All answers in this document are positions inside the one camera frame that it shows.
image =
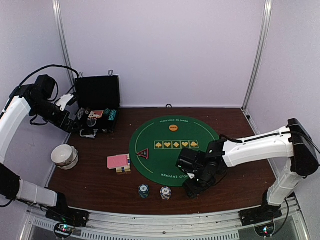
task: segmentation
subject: white panel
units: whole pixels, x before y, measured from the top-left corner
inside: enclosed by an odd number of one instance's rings
[[[0,0],[0,109],[10,93],[31,72],[48,64],[63,64],[59,35],[50,0]],[[66,71],[50,69],[60,94],[70,88]],[[27,84],[34,83],[36,76]],[[67,134],[52,125],[31,126],[27,116],[9,146],[5,165],[24,180],[44,186],[53,165],[51,151]],[[0,196],[0,205],[8,202]],[[27,205],[13,202],[0,209],[0,239],[16,240]]]
[[[249,112],[264,133],[297,118],[320,146],[320,2],[273,2],[269,35]],[[276,162],[279,171],[285,160]],[[320,171],[296,194],[311,239],[320,239]]]
[[[263,0],[62,0],[72,66],[120,75],[124,107],[240,107]]]

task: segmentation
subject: poker chip stack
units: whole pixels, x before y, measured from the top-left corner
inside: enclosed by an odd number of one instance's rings
[[[163,200],[169,200],[171,198],[171,189],[167,186],[164,186],[160,190],[160,196]]]
[[[139,195],[143,199],[146,199],[149,196],[149,186],[147,184],[141,184],[139,186]]]

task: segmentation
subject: red triangle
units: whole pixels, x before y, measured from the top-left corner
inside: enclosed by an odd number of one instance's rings
[[[137,152],[136,153],[139,157],[142,157],[144,159],[149,159],[149,148],[145,149],[145,150],[142,150],[140,152]]]

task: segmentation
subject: green poker mat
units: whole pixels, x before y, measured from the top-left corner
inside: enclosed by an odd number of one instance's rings
[[[182,187],[188,175],[176,167],[182,148],[207,150],[218,134],[204,122],[187,116],[163,116],[146,122],[132,135],[130,161],[147,179]]]

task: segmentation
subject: wooden table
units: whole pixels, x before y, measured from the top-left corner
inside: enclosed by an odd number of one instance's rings
[[[96,139],[71,135],[68,144],[78,149],[79,163],[67,171],[57,168],[49,189],[64,193],[71,207],[121,214],[197,214],[261,204],[264,191],[275,182],[267,160],[230,168],[223,181],[202,193],[198,199],[188,198],[182,187],[172,187],[171,199],[162,200],[159,194],[162,186],[146,179],[133,165],[131,173],[123,175],[107,169],[108,156],[129,153],[131,136],[139,126],[166,115],[197,118],[218,134],[231,138],[253,135],[240,109],[122,108],[114,133],[101,133]],[[146,199],[138,194],[141,184],[149,185],[150,195]]]

